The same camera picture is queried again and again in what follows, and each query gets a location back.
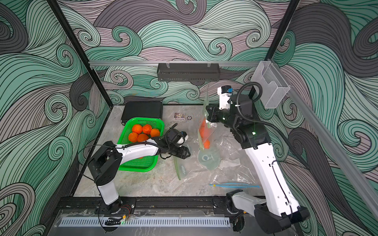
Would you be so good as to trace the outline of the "green-zip bag of oranges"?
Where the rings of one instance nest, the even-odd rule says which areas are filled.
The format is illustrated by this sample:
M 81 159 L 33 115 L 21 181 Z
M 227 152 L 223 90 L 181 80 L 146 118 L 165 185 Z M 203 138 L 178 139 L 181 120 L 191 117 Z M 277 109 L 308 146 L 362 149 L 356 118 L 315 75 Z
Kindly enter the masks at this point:
M 174 158 L 178 179 L 203 180 L 211 184 L 255 184 L 254 168 L 240 145 L 230 137 L 220 137 L 214 143 L 200 144 L 198 139 L 185 142 L 191 156 Z

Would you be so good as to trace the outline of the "orange fruit taken out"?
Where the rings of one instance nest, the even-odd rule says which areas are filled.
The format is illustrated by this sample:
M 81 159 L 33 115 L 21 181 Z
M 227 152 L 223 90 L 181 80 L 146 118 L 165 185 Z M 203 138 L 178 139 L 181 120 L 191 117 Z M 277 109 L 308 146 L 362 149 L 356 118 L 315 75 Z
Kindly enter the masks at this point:
M 141 134 L 143 132 L 143 126 L 141 126 L 140 124 L 135 124 L 132 127 L 132 132 L 137 133 L 138 135 Z

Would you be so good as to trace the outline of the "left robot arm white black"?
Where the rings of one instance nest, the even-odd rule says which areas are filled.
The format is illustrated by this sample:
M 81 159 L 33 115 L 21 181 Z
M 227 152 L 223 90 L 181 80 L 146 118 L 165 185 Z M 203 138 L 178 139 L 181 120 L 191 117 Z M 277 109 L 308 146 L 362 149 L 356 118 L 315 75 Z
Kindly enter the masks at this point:
M 122 164 L 146 156 L 162 154 L 181 159 L 191 156 L 189 148 L 184 146 L 188 135 L 184 131 L 177 130 L 176 126 L 177 124 L 174 124 L 170 127 L 163 136 L 148 138 L 142 142 L 116 145 L 108 141 L 90 158 L 87 165 L 92 175 L 90 179 L 95 183 L 107 213 L 115 214 L 126 208 L 114 183 Z

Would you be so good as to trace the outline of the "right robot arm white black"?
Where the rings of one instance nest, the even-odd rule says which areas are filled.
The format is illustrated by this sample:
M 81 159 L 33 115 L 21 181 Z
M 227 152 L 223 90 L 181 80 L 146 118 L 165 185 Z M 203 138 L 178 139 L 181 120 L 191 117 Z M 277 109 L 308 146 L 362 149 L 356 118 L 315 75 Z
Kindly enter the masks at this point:
M 262 96 L 262 85 L 257 82 L 243 85 L 237 93 L 233 93 L 231 86 L 219 87 L 219 105 L 206 106 L 207 121 L 222 123 L 230 129 L 253 163 L 264 190 L 265 199 L 251 196 L 242 190 L 228 193 L 231 211 L 247 212 L 265 233 L 275 234 L 309 219 L 310 212 L 300 206 L 283 177 L 266 129 L 275 126 L 255 119 L 254 100 L 242 93 L 248 87 L 257 87 L 257 97 Z

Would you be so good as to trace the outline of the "orange fruit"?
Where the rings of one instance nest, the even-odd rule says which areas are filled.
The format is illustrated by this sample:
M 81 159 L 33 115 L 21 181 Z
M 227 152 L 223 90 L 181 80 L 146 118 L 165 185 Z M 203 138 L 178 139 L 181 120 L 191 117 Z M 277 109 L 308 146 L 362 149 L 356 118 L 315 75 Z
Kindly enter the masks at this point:
M 136 143 L 138 141 L 139 134 L 132 132 L 128 135 L 128 141 L 131 143 Z
M 146 135 L 146 134 L 144 134 L 144 133 L 141 133 L 141 134 L 139 134 L 138 137 L 137 137 L 137 142 L 144 142 L 144 141 L 146 141 L 146 140 L 148 140 L 148 139 L 149 139 L 149 136 L 148 136 L 148 135 Z
M 159 137 L 160 136 L 160 130 L 157 128 L 153 128 L 150 131 L 150 137 Z
M 149 125 L 149 124 L 146 124 L 142 127 L 142 132 L 146 135 L 150 135 L 151 134 L 151 131 L 152 131 L 152 126 Z

